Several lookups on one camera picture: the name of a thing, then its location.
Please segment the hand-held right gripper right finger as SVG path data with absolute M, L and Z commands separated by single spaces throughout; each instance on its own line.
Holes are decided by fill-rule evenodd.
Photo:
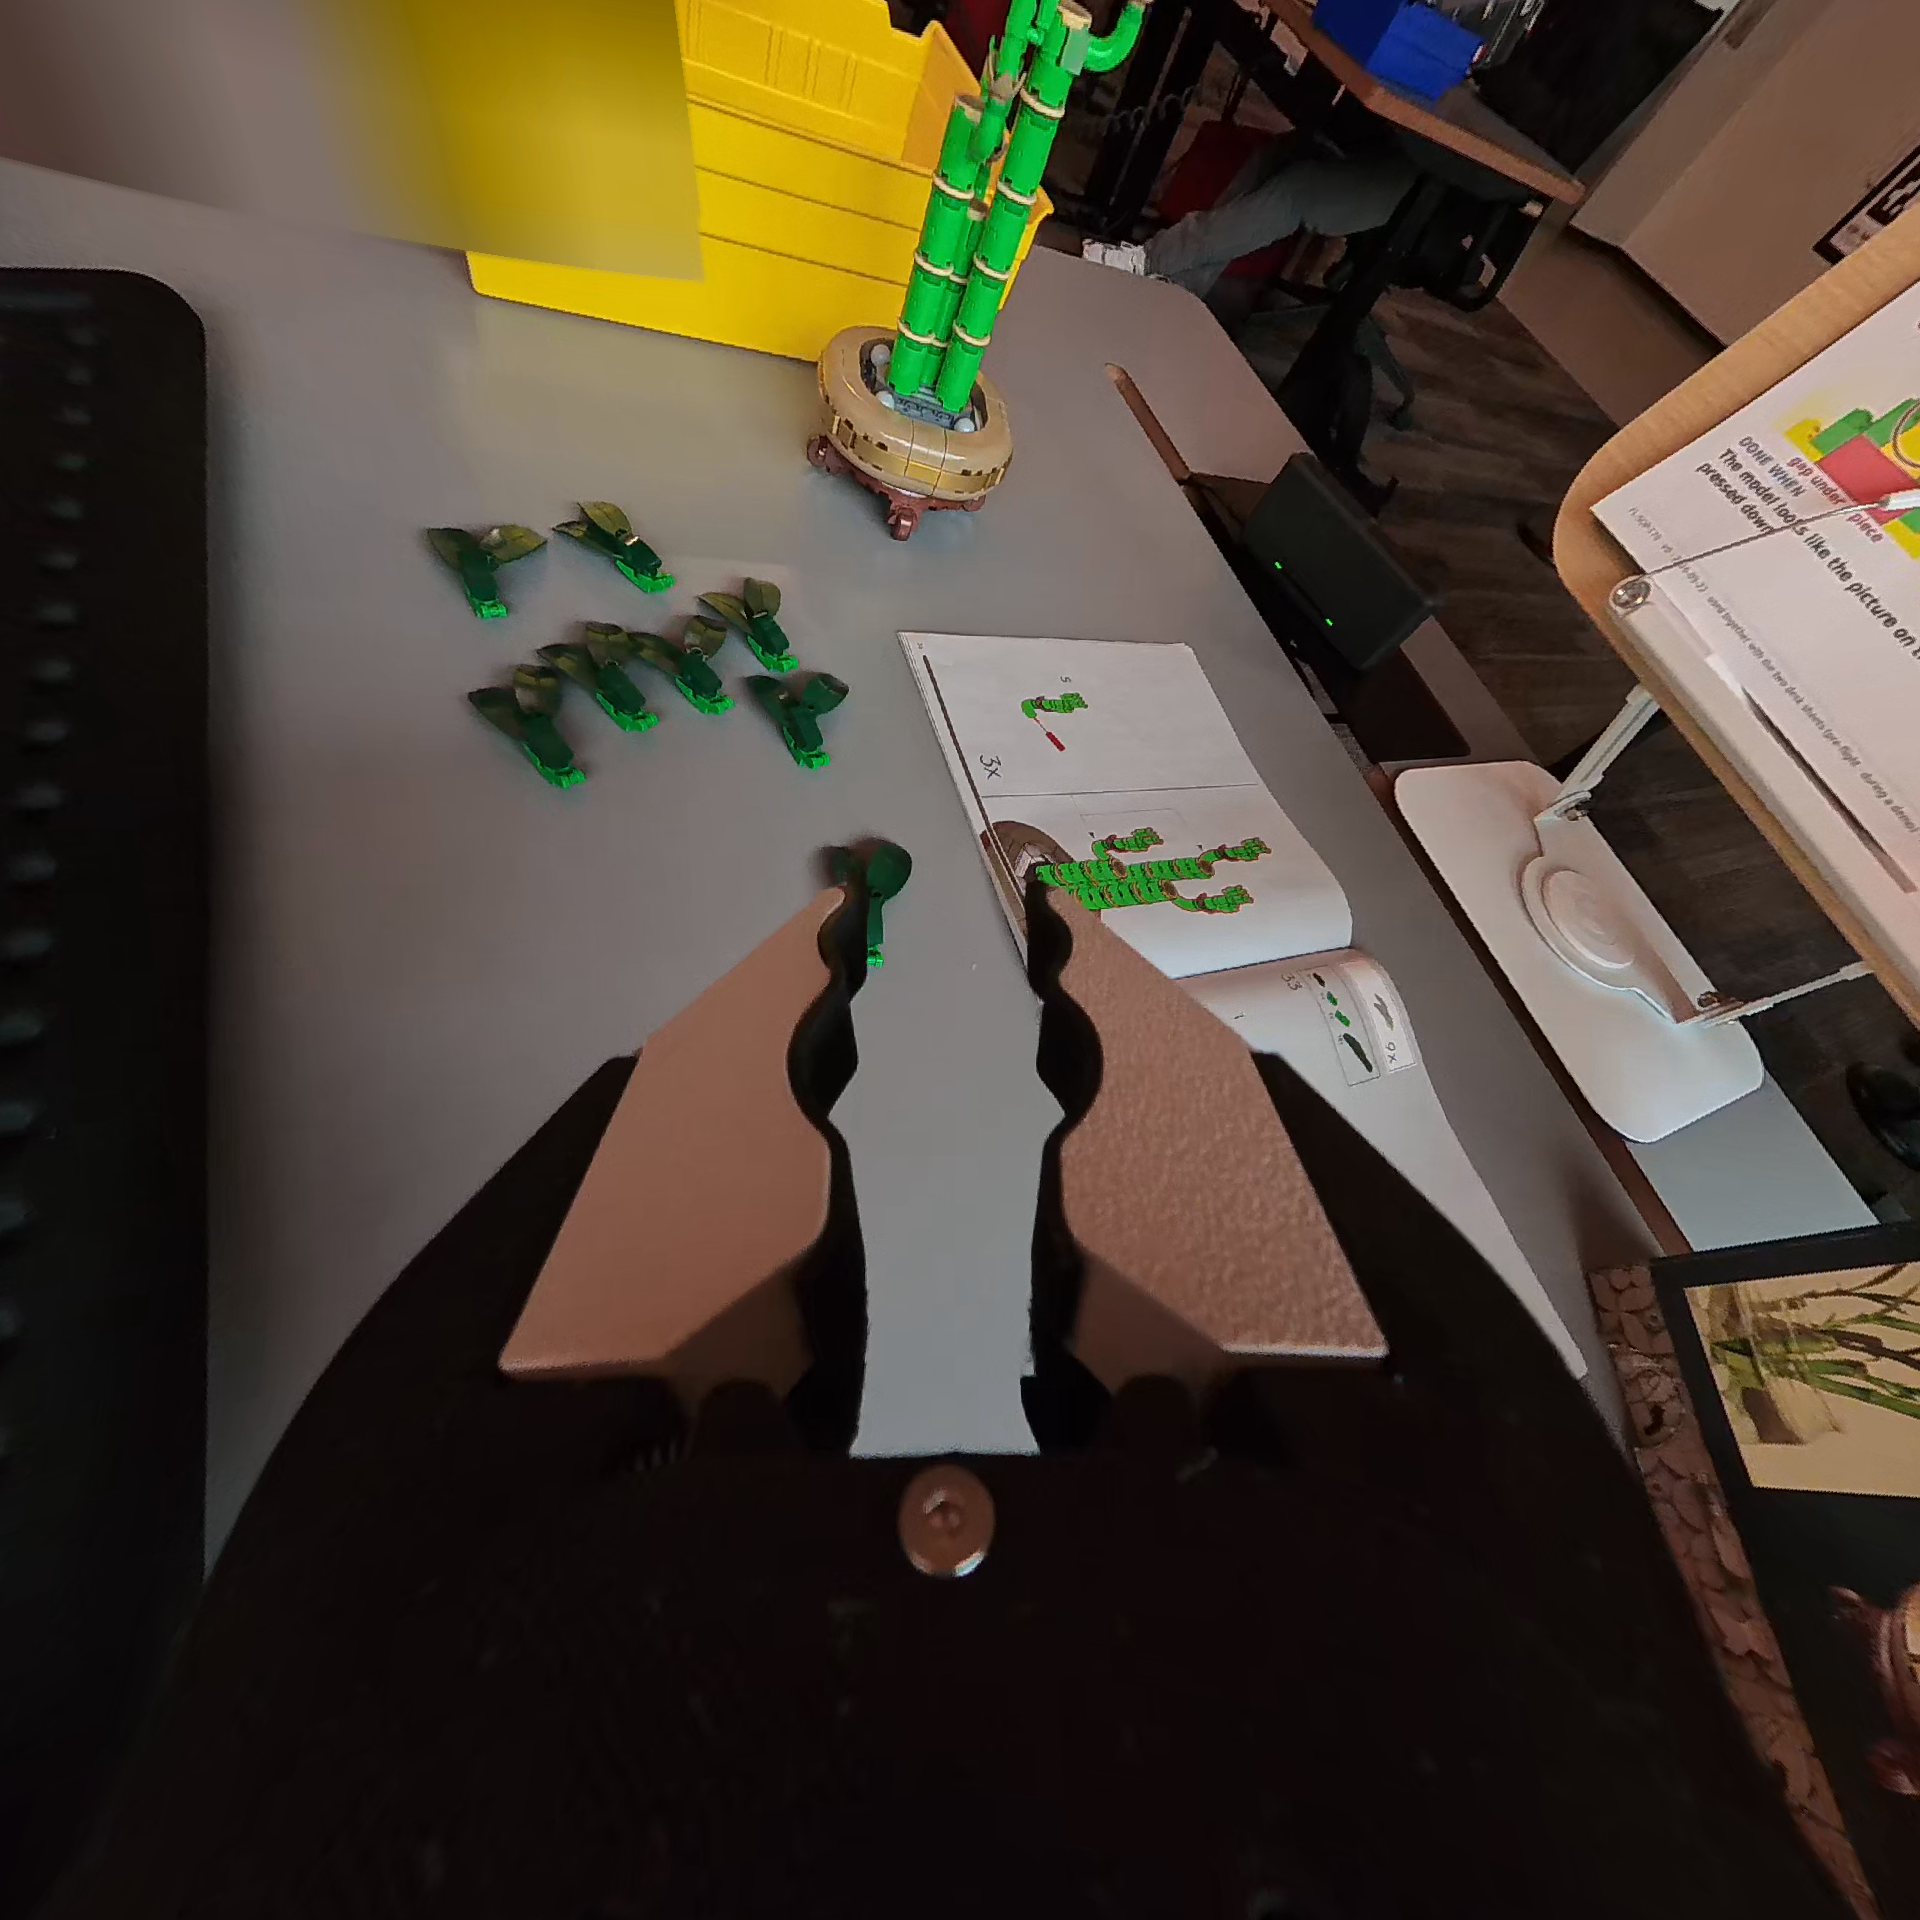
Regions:
M 1031 1243 L 1031 1394 L 1371 1368 L 1388 1339 L 1252 1051 L 1063 887 L 1024 890 L 1059 1105 Z

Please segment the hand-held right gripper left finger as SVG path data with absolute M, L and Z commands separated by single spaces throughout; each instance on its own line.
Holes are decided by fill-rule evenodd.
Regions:
M 849 1449 L 868 1353 L 851 1153 L 866 886 L 830 886 L 639 1049 L 499 1368 L 650 1379 L 687 1412 L 769 1388 Z

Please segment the single green lego leaf piece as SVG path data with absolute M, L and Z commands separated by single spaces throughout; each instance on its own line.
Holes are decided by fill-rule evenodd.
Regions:
M 891 902 L 902 897 L 913 871 L 913 856 L 897 842 L 866 834 L 844 847 L 824 850 L 824 871 L 828 880 L 855 880 L 864 890 L 866 911 L 866 963 L 868 970 L 882 967 L 886 944 L 886 912 Z

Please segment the group of green lego leaves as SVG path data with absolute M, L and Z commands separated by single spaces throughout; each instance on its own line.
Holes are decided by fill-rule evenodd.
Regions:
M 679 584 L 633 516 L 614 500 L 582 500 L 551 536 L 596 556 L 640 592 L 671 592 Z M 502 585 L 503 569 L 550 547 L 547 536 L 521 522 L 486 529 L 428 526 L 423 543 L 480 620 L 508 617 L 512 609 Z M 716 665 L 732 641 L 744 646 L 760 667 L 742 687 L 771 718 L 788 758 L 803 770 L 833 764 L 825 721 L 849 703 L 849 683 L 825 667 L 803 665 L 785 630 L 782 585 L 753 575 L 732 592 L 697 595 L 696 610 L 674 636 L 587 620 L 574 639 L 550 643 L 530 662 L 516 663 L 508 680 L 470 691 L 466 703 L 547 785 L 572 788 L 587 775 L 562 728 L 562 706 L 572 688 L 630 737 L 651 732 L 660 723 L 660 712 L 633 676 L 640 667 L 659 675 L 696 714 L 721 718 L 736 706 Z

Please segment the lego instruction booklet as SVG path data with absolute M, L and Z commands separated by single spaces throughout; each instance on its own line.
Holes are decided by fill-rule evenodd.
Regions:
M 952 779 L 1024 944 L 1043 876 L 1252 1049 L 1282 1058 L 1460 1230 L 1588 1375 L 1456 1139 L 1401 988 L 1179 643 L 908 632 Z

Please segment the black lego set box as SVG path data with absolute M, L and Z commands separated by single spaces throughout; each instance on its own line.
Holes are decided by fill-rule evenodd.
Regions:
M 1588 1275 L 1723 1686 L 1855 1915 L 1918 1915 L 1918 1228 Z

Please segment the green lego bamboo model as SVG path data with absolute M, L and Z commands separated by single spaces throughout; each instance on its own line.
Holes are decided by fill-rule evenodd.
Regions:
M 1039 223 L 1073 86 L 1136 48 L 1147 2 L 1095 32 L 1086 6 L 1012 2 L 972 90 L 953 96 L 891 331 L 847 328 L 819 359 L 814 468 L 882 503 L 891 539 L 978 513 L 1006 478 L 1012 420 L 983 364 Z

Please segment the white stand base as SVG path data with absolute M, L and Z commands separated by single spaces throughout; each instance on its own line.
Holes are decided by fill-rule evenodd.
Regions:
M 1756 1092 L 1764 1067 L 1742 1022 L 1702 1012 L 1713 983 L 1599 827 L 1548 815 L 1556 792 L 1514 759 L 1394 779 L 1407 827 L 1576 1089 L 1624 1139 L 1657 1144 Z

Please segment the small black electronic box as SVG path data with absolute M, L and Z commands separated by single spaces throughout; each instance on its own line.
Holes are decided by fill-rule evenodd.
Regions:
M 1249 510 L 1240 554 L 1292 636 L 1354 675 L 1398 657 L 1439 610 L 1436 595 L 1311 450 L 1297 450 Z

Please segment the black perforated pad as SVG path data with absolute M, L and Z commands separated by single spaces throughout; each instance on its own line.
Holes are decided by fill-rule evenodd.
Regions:
M 209 359 L 3 274 L 6 1670 L 142 1670 L 201 1570 Z

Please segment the wooden document board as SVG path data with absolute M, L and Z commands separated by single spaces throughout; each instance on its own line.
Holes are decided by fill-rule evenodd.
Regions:
M 1839 811 L 1786 746 L 1754 714 L 1738 715 L 1728 688 L 1688 662 L 1683 633 L 1647 641 L 1618 626 L 1612 599 L 1632 566 L 1595 505 L 1798 375 L 1915 281 L 1912 209 L 1620 428 L 1576 478 L 1552 529 L 1561 585 L 1910 1025 L 1918 1025 L 1915 897 L 1860 849 L 1841 849 Z

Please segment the printed instruction sheet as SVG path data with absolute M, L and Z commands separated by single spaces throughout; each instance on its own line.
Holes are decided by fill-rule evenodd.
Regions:
M 1918 876 L 1918 291 L 1595 505 L 1839 810 Z

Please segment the yellow plastic bin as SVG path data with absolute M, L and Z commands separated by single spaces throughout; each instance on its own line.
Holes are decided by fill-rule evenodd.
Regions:
M 470 254 L 480 298 L 814 361 L 891 328 L 953 99 L 976 72 L 880 2 L 674 6 L 700 279 Z

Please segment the wooden background desk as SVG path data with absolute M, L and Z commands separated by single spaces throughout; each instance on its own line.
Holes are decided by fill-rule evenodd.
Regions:
M 1313 25 L 1313 10 L 1304 2 L 1268 6 L 1287 38 L 1300 43 L 1305 63 L 1324 81 L 1335 86 L 1340 102 L 1354 102 L 1360 111 L 1388 127 L 1404 129 L 1436 148 L 1460 156 L 1518 183 L 1529 195 L 1576 209 L 1588 196 L 1588 187 L 1561 167 L 1548 152 L 1523 134 L 1514 131 L 1470 88 L 1451 88 L 1439 103 L 1419 103 L 1407 91 L 1379 81 L 1327 35 Z

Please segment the blue box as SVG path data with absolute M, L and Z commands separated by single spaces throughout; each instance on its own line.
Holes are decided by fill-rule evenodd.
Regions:
M 1427 2 L 1316 2 L 1313 28 L 1423 105 L 1443 102 L 1484 52 L 1484 38 Z

